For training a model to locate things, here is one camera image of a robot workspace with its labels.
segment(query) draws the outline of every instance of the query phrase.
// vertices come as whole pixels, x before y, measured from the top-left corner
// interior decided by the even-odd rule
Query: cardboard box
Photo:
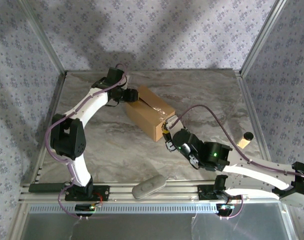
[[[162,124],[175,114],[175,109],[156,96],[146,86],[138,88],[139,100],[125,103],[127,116],[157,142],[162,136]]]

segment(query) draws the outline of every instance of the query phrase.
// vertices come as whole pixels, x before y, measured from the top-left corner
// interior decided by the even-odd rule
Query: wall
[[[288,0],[246,81],[272,160],[304,162],[304,0]]]
[[[239,69],[274,0],[29,0],[67,70]]]
[[[57,80],[16,1],[0,0],[0,239],[36,161]]]

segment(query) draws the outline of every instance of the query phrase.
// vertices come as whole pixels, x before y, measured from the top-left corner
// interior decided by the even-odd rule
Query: marble floor
[[[148,86],[171,105],[176,114],[195,104],[205,104],[224,124],[235,141],[253,132],[243,96],[232,70],[164,70],[130,72],[129,87]],[[74,107],[105,73],[68,73],[57,113]],[[203,141],[231,145],[215,119],[204,108],[195,108],[182,120]],[[125,106],[102,107],[85,128],[86,165],[94,182],[139,182],[162,174],[168,180],[214,180],[214,172],[195,170],[177,152],[166,150],[163,139],[153,142],[125,113]],[[250,157],[261,158],[254,139],[245,149]],[[40,183],[70,180],[67,167],[47,153]]]

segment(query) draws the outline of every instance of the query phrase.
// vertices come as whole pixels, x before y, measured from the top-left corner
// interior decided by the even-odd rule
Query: gray marble surface
[[[74,107],[90,86],[106,73],[68,73],[57,113]],[[165,70],[130,72],[129,87],[148,86],[176,109],[179,115],[195,104],[205,104],[238,141],[244,132],[253,132],[243,96],[232,70]],[[203,141],[231,145],[215,119],[204,108],[188,112],[182,120]],[[139,182],[162,174],[168,180],[214,180],[214,172],[193,169],[177,152],[166,150],[164,140],[153,142],[125,113],[125,106],[102,107],[85,128],[86,165],[94,182]],[[250,157],[261,154],[254,139],[244,150]],[[70,180],[67,167],[47,153],[40,182]]]

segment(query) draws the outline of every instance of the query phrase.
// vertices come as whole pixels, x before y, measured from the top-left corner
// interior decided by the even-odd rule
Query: small cylindrical object
[[[248,131],[244,133],[242,139],[237,143],[237,146],[244,149],[251,142],[251,140],[253,140],[253,138],[254,135],[250,131]]]

